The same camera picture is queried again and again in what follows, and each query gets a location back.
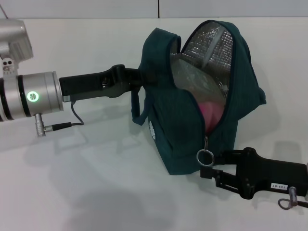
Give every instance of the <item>green led light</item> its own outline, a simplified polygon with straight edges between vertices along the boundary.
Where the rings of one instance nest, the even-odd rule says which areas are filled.
[[[39,100],[39,94],[37,94],[35,91],[30,91],[27,95],[27,98],[30,102],[36,102]]]

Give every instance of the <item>bag handle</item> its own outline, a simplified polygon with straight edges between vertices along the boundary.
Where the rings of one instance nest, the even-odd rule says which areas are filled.
[[[140,115],[139,91],[140,88],[131,91],[131,115],[135,124],[142,125],[148,117],[150,109],[154,103],[154,97],[150,93],[145,92],[144,109]]]

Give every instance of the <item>insulated lunch bag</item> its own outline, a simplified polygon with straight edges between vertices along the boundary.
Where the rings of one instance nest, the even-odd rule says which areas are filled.
[[[259,88],[246,41],[228,22],[209,20],[181,38],[156,28],[142,50],[139,69],[157,78],[144,85],[140,114],[138,90],[131,92],[133,121],[148,118],[151,135],[171,175],[200,169],[196,154],[205,146],[214,156],[234,147],[238,121],[259,105]]]

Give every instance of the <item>white table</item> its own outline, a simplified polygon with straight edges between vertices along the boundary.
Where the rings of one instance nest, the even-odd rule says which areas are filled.
[[[184,43],[205,20],[25,20],[35,58],[19,73],[65,77],[115,64],[137,68],[155,27]],[[268,102],[240,121],[236,148],[307,163],[308,18],[221,20],[235,23],[246,39]],[[244,200],[198,173],[168,175],[148,127],[131,121],[129,93],[79,101],[76,111],[85,126],[43,139],[33,118],[0,124],[0,231],[307,230],[307,209],[278,207],[286,194]],[[76,121],[68,103],[43,119]]]

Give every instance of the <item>pink object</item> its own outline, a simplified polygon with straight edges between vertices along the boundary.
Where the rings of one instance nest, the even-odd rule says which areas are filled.
[[[198,103],[205,120],[205,133],[209,133],[218,124],[224,111],[224,106],[215,102]]]

